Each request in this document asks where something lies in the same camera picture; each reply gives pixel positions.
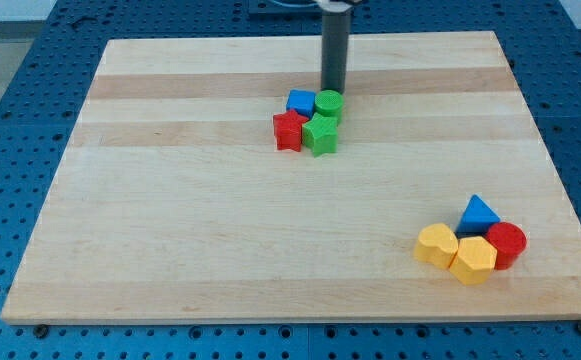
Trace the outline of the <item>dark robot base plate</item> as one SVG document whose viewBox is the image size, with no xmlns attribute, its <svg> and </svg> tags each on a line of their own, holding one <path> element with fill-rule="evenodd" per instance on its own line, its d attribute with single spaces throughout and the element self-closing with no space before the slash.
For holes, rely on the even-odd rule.
<svg viewBox="0 0 581 360">
<path fill-rule="evenodd" d="M 251 17 L 334 18 L 350 23 L 352 12 L 365 0 L 247 0 Z"/>
</svg>

